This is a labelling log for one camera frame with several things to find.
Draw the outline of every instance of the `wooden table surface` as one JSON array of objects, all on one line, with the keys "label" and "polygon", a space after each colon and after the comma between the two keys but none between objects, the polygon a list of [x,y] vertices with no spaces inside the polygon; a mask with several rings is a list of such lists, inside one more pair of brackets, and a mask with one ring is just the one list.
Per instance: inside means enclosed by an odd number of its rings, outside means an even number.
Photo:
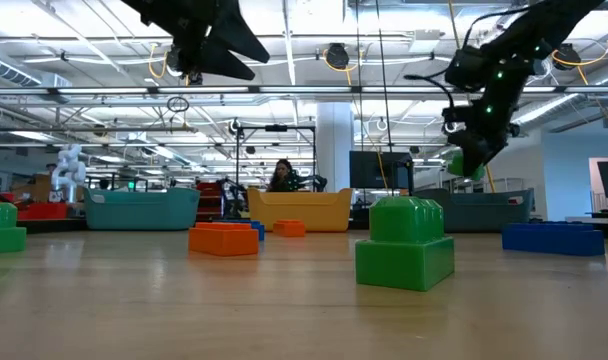
[{"label": "wooden table surface", "polygon": [[418,293],[355,284],[365,237],[217,258],[185,232],[29,236],[0,254],[0,359],[608,359],[608,253],[457,235],[456,273]]}]

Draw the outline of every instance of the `person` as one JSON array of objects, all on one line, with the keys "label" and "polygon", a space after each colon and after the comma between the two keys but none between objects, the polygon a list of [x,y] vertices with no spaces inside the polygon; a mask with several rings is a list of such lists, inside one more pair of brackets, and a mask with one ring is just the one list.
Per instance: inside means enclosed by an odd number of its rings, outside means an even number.
[{"label": "person", "polygon": [[100,180],[100,189],[101,190],[108,190],[109,184],[110,184],[110,181],[108,181],[107,179],[101,179]]},{"label": "person", "polygon": [[57,164],[46,164],[46,170],[48,170],[49,175],[53,175],[53,172],[57,169]]},{"label": "person", "polygon": [[295,192],[304,187],[305,181],[313,181],[313,186],[318,192],[324,191],[327,180],[319,175],[299,176],[293,169],[291,163],[286,159],[280,159],[275,165],[275,172],[268,186],[269,192]]}]

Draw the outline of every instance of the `metal pole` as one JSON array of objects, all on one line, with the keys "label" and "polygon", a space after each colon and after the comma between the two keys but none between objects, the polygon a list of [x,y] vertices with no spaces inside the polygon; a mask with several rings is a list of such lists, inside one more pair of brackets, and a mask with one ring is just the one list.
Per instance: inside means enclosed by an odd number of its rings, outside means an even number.
[{"label": "metal pole", "polygon": [[235,132],[235,185],[240,185],[240,132]]},{"label": "metal pole", "polygon": [[317,169],[317,132],[313,131],[313,183],[315,183],[315,169]]}]

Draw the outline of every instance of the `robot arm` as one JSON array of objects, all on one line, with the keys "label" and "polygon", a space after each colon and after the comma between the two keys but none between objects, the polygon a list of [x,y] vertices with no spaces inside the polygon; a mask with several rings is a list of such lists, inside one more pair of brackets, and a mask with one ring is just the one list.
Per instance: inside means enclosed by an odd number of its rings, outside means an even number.
[{"label": "robot arm", "polygon": [[[446,82],[465,92],[485,88],[471,105],[444,109],[448,142],[464,156],[463,173],[470,176],[507,145],[508,134],[519,127],[510,123],[534,64],[548,57],[575,25],[605,0],[544,0],[529,7],[504,33],[482,47],[465,45],[455,53]],[[449,131],[449,124],[466,129]]]},{"label": "robot arm", "polygon": [[252,80],[255,74],[229,52],[268,62],[270,56],[242,18],[238,0],[122,0],[173,36],[168,65],[201,85],[202,73]]}]

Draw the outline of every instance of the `fluorescent light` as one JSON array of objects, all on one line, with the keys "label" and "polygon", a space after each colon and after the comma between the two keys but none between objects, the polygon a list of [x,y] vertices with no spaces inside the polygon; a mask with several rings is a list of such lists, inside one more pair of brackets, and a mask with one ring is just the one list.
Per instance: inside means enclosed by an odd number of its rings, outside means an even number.
[{"label": "fluorescent light", "polygon": [[[447,86],[448,91],[453,91],[452,86]],[[383,86],[365,86],[362,88],[364,92],[383,93]],[[386,87],[388,93],[441,93],[442,89],[436,86],[389,86]]]},{"label": "fluorescent light", "polygon": [[47,144],[0,144],[0,147],[10,147],[10,148],[18,148],[18,147],[26,147],[26,148],[39,148],[39,147],[47,147]]},{"label": "fluorescent light", "polygon": [[261,93],[346,93],[350,86],[261,86]]},{"label": "fluorescent light", "polygon": [[242,86],[192,86],[192,87],[164,87],[158,91],[162,94],[222,94],[222,93],[246,93],[247,87]]},{"label": "fluorescent light", "polygon": [[119,158],[117,156],[98,156],[98,159],[106,162],[125,162],[126,160]]},{"label": "fluorescent light", "polygon": [[147,88],[65,88],[58,89],[60,94],[147,94]]},{"label": "fluorescent light", "polygon": [[438,163],[442,163],[443,164],[443,163],[446,162],[446,160],[442,160],[442,159],[426,159],[426,160],[424,160],[424,159],[413,159],[413,162],[414,163],[421,163],[421,164],[427,163],[427,162],[428,163],[431,163],[431,162],[432,163],[436,163],[436,162],[438,162]]},{"label": "fluorescent light", "polygon": [[529,86],[523,90],[523,92],[527,93],[547,93],[552,91],[555,91],[554,86]]},{"label": "fluorescent light", "polygon": [[48,95],[48,90],[44,88],[0,89],[0,95]]},{"label": "fluorescent light", "polygon": [[572,86],[566,88],[570,93],[608,93],[608,86]]},{"label": "fluorescent light", "polygon": [[564,104],[565,102],[573,99],[576,96],[579,96],[579,94],[564,95],[557,100],[551,101],[548,104],[542,105],[541,107],[539,107],[527,114],[520,116],[519,118],[513,120],[512,122],[517,123],[517,124],[524,124],[529,121],[533,121],[533,120],[537,119],[538,117],[544,115],[549,110]]},{"label": "fluorescent light", "polygon": [[144,79],[144,81],[150,82],[150,83],[154,84],[155,86],[160,86],[160,83],[155,81],[155,79],[153,79],[153,78],[146,78],[146,79]]},{"label": "fluorescent light", "polygon": [[173,152],[163,146],[156,146],[155,148],[151,149],[153,151],[155,151],[156,153],[158,153],[161,156],[164,156],[167,159],[172,159],[175,157],[175,154],[173,154]]},{"label": "fluorescent light", "polygon": [[11,131],[11,134],[37,141],[53,141],[53,138],[34,131]]}]

